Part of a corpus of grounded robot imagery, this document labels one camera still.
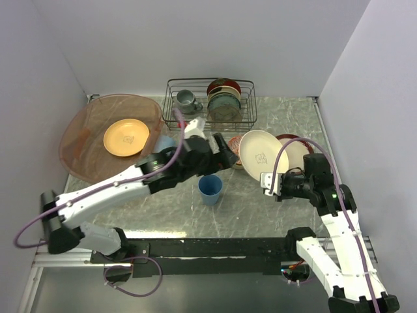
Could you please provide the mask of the red-rimmed cream plate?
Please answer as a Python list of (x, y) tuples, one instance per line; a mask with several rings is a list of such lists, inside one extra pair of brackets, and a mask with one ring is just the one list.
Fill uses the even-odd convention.
[[(276, 138), (284, 145), (286, 142), (297, 138), (294, 134), (280, 134)], [(289, 168), (304, 170), (304, 155), (313, 154), (313, 147), (305, 141), (295, 141), (286, 147), (285, 152), (289, 159)]]

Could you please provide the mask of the cream white bear plate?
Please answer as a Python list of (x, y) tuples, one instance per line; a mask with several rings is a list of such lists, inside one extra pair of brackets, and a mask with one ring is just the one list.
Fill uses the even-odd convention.
[(283, 144), (264, 130), (251, 130), (243, 135), (238, 156), (246, 172), (256, 181), (262, 173), (272, 173)]

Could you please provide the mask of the yellow bear plate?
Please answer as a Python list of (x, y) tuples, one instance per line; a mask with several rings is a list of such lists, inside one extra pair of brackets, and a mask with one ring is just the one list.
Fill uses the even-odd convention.
[(121, 119), (104, 133), (104, 147), (116, 157), (130, 157), (143, 150), (150, 136), (148, 126), (138, 119)]

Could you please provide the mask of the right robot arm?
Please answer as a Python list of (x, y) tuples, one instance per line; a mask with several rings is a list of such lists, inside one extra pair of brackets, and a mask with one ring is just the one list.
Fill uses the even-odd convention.
[(316, 208), (336, 252), (333, 261), (310, 228), (289, 230), (285, 253), (302, 258), (328, 294), (331, 312), (397, 312), (400, 304), (380, 281), (367, 252), (351, 191), (334, 177), (334, 165), (326, 153), (304, 156), (304, 168), (293, 173), (280, 168), (276, 158), (271, 174), (261, 182), (265, 194), (278, 201), (302, 198)]

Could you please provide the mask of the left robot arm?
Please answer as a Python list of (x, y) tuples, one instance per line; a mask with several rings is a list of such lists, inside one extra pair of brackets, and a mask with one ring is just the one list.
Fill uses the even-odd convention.
[(45, 209), (58, 210), (42, 219), (50, 254), (62, 254), (73, 248), (84, 248), (108, 256), (115, 262), (129, 254), (129, 242), (120, 228), (104, 228), (88, 219), (99, 212), (176, 187), (193, 176), (206, 176), (230, 168), (238, 157), (227, 146), (222, 135), (214, 139), (218, 152), (209, 141), (191, 136), (176, 147), (153, 153), (121, 173), (77, 192), (41, 195)]

